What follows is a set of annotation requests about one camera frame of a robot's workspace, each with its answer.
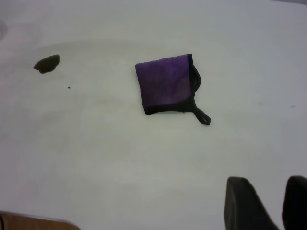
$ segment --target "white table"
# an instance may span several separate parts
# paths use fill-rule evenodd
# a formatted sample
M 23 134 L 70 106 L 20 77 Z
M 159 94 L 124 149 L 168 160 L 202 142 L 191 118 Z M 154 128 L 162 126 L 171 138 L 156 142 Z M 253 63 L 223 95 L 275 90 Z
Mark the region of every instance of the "white table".
M 226 180 L 242 176 L 283 228 L 287 179 L 307 176 L 305 5 L 2 0 L 0 19 L 0 210 L 220 230 Z M 210 126 L 143 112 L 134 65 L 186 53 Z M 53 54 L 55 71 L 33 69 Z

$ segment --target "purple cloth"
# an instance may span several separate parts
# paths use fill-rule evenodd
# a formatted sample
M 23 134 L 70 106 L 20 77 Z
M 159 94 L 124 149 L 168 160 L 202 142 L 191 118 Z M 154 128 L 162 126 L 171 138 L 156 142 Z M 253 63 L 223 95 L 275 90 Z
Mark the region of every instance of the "purple cloth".
M 192 94 L 188 55 L 135 65 L 144 109 L 178 103 Z

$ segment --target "brown wood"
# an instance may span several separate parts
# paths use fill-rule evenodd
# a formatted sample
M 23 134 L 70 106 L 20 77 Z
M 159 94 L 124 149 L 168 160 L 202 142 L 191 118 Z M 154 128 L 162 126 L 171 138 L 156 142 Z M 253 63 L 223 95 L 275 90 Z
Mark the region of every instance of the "brown wood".
M 77 226 L 60 221 L 38 219 L 7 213 L 0 213 L 4 229 L 0 230 L 80 230 Z

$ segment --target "black rubber object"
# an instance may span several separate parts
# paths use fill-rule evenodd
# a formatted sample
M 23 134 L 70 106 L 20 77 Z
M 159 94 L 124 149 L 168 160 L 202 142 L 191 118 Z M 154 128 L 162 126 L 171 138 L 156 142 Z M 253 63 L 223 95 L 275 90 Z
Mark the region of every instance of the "black rubber object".
M 240 177 L 227 180 L 224 220 L 226 230 L 278 230 L 254 187 Z
M 307 229 L 307 179 L 291 176 L 283 202 L 283 225 L 287 230 Z

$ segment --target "dark stain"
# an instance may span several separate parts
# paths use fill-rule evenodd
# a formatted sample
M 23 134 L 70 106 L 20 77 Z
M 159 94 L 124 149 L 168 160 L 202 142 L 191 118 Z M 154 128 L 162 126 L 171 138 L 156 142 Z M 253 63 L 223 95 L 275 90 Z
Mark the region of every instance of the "dark stain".
M 33 66 L 34 69 L 38 70 L 40 73 L 49 73 L 55 70 L 58 64 L 61 62 L 60 56 L 58 54 L 51 55 L 47 58 L 41 59 L 39 62 Z

